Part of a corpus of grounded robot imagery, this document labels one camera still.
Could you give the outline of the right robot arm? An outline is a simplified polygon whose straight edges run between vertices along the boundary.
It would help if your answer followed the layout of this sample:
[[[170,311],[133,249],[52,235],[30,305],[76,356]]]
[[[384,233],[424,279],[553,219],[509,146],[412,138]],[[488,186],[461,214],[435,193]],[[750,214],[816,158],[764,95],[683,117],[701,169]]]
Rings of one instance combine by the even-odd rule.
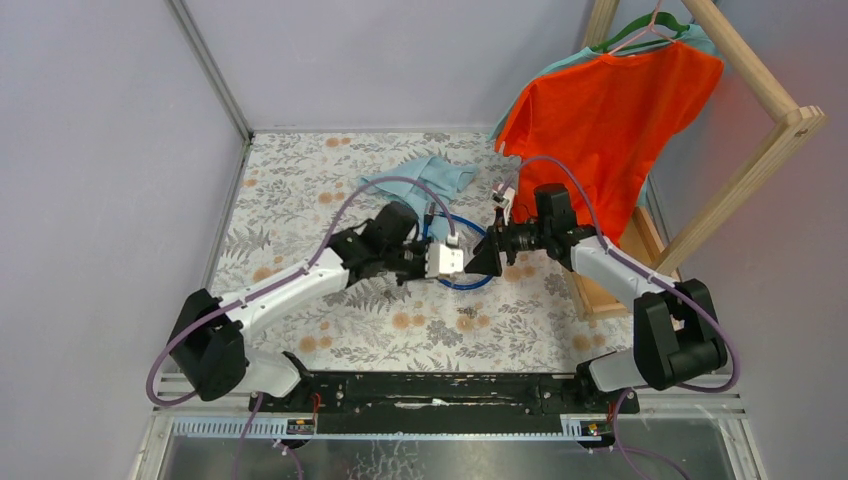
[[[514,194],[500,184],[493,193],[495,220],[473,249],[465,270],[496,277],[518,254],[543,251],[566,270],[587,277],[627,306],[633,316],[632,346],[578,367],[575,402],[597,412],[625,388],[665,390],[726,365],[728,348],[716,329],[706,285],[677,282],[625,254],[593,224],[579,224],[562,184],[535,191],[537,217],[508,221]]]

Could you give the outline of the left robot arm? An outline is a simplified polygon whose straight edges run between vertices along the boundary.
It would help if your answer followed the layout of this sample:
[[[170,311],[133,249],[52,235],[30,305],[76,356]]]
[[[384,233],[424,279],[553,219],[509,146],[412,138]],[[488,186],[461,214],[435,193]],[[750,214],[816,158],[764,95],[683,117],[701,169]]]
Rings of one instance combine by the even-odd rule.
[[[205,288],[195,291],[177,317],[167,355],[204,402],[248,386],[271,393],[285,410],[301,409],[311,387],[293,361],[250,343],[310,302],[360,281],[383,273],[393,273],[400,283],[437,277],[443,246],[409,239],[416,225],[415,213],[393,201],[363,226],[329,236],[313,258],[251,287],[219,297]]]

